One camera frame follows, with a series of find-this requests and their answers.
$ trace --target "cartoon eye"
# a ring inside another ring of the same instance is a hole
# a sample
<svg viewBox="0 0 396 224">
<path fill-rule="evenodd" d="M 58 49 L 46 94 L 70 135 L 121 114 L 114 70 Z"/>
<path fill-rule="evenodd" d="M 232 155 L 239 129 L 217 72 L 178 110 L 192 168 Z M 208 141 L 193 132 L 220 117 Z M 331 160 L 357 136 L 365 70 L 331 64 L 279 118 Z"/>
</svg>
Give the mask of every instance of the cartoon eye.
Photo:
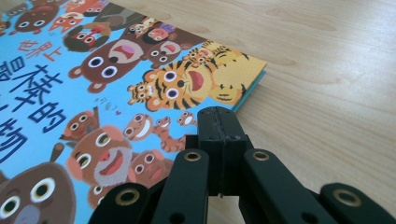
<svg viewBox="0 0 396 224">
<path fill-rule="evenodd" d="M 175 80 L 176 77 L 177 77 L 176 72 L 169 71 L 169 72 L 165 73 L 165 76 L 163 79 L 165 79 L 165 81 L 167 81 L 167 82 L 171 82 L 171 81 Z"/>
<path fill-rule="evenodd" d="M 136 166 L 136 168 L 134 168 L 134 172 L 135 172 L 137 175 L 142 174 L 142 172 L 143 172 L 144 170 L 145 170 L 145 167 L 144 167 L 142 164 L 139 164 L 139 165 Z"/>
<path fill-rule="evenodd" d="M 129 136 L 134 132 L 134 128 L 127 128 L 125 129 L 124 133 L 125 135 Z"/>
<path fill-rule="evenodd" d="M 158 52 L 158 50 L 154 50 L 154 51 L 151 52 L 151 56 L 153 56 L 153 57 L 155 57 L 155 56 L 157 56 L 159 54 L 160 54 L 160 52 Z"/>
<path fill-rule="evenodd" d="M 77 36 L 77 39 L 83 39 L 86 35 L 85 34 L 80 34 Z"/>
<path fill-rule="evenodd" d="M 101 133 L 99 136 L 96 138 L 96 145 L 98 147 L 104 147 L 111 141 L 111 138 L 107 135 L 107 133 Z"/>
<path fill-rule="evenodd" d="M 154 161 L 154 155 L 148 154 L 148 155 L 145 157 L 145 162 L 146 162 L 147 164 L 150 164 L 150 163 L 152 163 L 153 161 Z"/>
<path fill-rule="evenodd" d="M 90 36 L 87 39 L 85 39 L 84 42 L 88 44 L 88 43 L 91 43 L 93 40 L 94 40 L 94 38 Z"/>
<path fill-rule="evenodd" d="M 94 189 L 93 189 L 93 193 L 95 194 L 95 195 L 98 195 L 98 194 L 100 194 L 102 192 L 102 187 L 100 187 L 100 186 L 96 186 Z"/>
<path fill-rule="evenodd" d="M 102 77 L 114 77 L 117 71 L 117 67 L 109 66 L 102 71 Z"/>
<path fill-rule="evenodd" d="M 79 156 L 77 158 L 77 162 L 79 163 L 79 166 L 81 167 L 81 169 L 84 169 L 85 167 L 87 167 L 90 164 L 91 155 L 88 153 L 82 154 L 81 156 Z"/>
<path fill-rule="evenodd" d="M 30 199 L 33 203 L 41 203 L 47 200 L 55 191 L 55 180 L 51 177 L 40 180 L 30 191 Z"/>
<path fill-rule="evenodd" d="M 20 23 L 20 24 L 18 25 L 18 27 L 24 28 L 24 27 L 28 26 L 29 24 L 30 24 L 29 21 L 24 21 L 23 23 Z"/>
<path fill-rule="evenodd" d="M 100 199 L 98 200 L 98 204 L 100 204 L 104 198 L 105 198 L 105 197 L 100 198 Z"/>
<path fill-rule="evenodd" d="M 168 60 L 168 57 L 166 57 L 166 56 L 162 56 L 160 58 L 160 62 L 162 62 L 162 63 L 166 62 L 166 60 Z"/>
<path fill-rule="evenodd" d="M 40 26 L 42 24 L 44 24 L 45 21 L 41 20 L 41 21 L 36 21 L 35 23 L 33 23 L 33 26 Z"/>
<path fill-rule="evenodd" d="M 139 122 L 143 119 L 143 116 L 141 114 L 138 114 L 136 116 L 134 116 L 134 121 Z"/>
<path fill-rule="evenodd" d="M 80 122 L 84 122 L 85 120 L 87 120 L 87 118 L 88 118 L 87 115 L 83 115 L 83 116 L 79 117 L 78 120 L 79 120 Z"/>
<path fill-rule="evenodd" d="M 177 90 L 177 89 L 174 89 L 174 88 L 169 89 L 169 90 L 166 92 L 166 95 L 168 96 L 169 99 L 173 100 L 173 99 L 175 99 L 175 98 L 178 97 L 178 90 Z"/>
<path fill-rule="evenodd" d="M 12 216 L 21 205 L 21 199 L 18 196 L 8 198 L 0 207 L 0 218 L 6 219 Z"/>
<path fill-rule="evenodd" d="M 70 126 L 70 130 L 74 131 L 75 129 L 78 128 L 78 123 L 74 123 Z"/>
<path fill-rule="evenodd" d="M 88 62 L 89 67 L 98 67 L 103 63 L 102 57 L 94 57 Z"/>
</svg>

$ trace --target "blue book cover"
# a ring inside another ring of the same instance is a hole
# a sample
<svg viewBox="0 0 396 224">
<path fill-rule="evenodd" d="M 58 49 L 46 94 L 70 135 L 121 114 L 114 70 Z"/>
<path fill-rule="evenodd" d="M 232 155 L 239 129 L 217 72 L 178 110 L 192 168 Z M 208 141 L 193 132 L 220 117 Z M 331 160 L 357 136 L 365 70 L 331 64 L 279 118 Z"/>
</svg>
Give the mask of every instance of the blue book cover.
<svg viewBox="0 0 396 224">
<path fill-rule="evenodd" d="M 0 222 L 87 223 L 165 179 L 196 113 L 241 106 L 266 62 L 104 0 L 0 17 Z"/>
</svg>

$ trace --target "wooden table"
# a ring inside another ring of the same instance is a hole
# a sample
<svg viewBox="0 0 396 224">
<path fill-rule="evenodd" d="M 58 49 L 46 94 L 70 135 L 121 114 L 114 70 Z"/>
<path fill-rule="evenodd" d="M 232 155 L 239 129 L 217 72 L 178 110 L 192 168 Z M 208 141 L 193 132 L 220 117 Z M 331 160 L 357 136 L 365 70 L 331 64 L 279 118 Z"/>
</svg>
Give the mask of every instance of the wooden table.
<svg viewBox="0 0 396 224">
<path fill-rule="evenodd" d="M 396 2 L 112 2 L 267 61 L 237 113 L 254 146 L 307 188 L 346 183 L 396 217 Z M 208 223 L 243 222 L 236 198 L 209 201 Z"/>
</svg>

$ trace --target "table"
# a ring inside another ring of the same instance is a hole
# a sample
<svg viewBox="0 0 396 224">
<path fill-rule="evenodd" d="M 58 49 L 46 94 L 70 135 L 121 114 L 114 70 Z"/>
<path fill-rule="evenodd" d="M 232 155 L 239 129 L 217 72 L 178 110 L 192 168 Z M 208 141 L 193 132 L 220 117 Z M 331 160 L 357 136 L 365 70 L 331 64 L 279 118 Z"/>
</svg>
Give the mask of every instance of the table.
<svg viewBox="0 0 396 224">
<path fill-rule="evenodd" d="M 396 217 L 394 1 L 112 2 L 267 61 L 237 112 L 254 146 L 308 189 L 346 183 Z M 242 222 L 237 198 L 209 200 L 208 223 Z"/>
</svg>

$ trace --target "round metal ring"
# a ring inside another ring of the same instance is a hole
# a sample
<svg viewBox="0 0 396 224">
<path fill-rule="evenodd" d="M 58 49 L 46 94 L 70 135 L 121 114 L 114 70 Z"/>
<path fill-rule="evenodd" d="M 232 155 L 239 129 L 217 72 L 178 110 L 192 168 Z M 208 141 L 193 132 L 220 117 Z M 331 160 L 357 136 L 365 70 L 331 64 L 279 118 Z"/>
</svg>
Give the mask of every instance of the round metal ring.
<svg viewBox="0 0 396 224">
<path fill-rule="evenodd" d="M 189 152 L 184 155 L 184 159 L 186 159 L 186 161 L 198 161 L 201 159 L 201 154 L 198 152 Z"/>
<path fill-rule="evenodd" d="M 268 161 L 270 159 L 270 156 L 265 152 L 255 151 L 253 153 L 253 158 L 258 161 Z"/>
<path fill-rule="evenodd" d="M 361 198 L 356 195 L 354 192 L 351 192 L 347 189 L 335 189 L 332 192 L 332 195 L 334 195 L 335 199 L 338 200 L 338 202 L 346 204 L 351 207 L 359 207 L 361 206 Z"/>
<path fill-rule="evenodd" d="M 132 198 L 128 197 L 128 199 L 122 199 L 122 196 L 124 196 L 125 194 L 128 194 L 128 193 L 133 194 Z M 137 202 L 139 197 L 140 197 L 140 193 L 137 189 L 123 189 L 116 196 L 116 204 L 121 205 L 121 206 L 128 206 L 128 205 L 131 205 L 131 204 Z"/>
</svg>

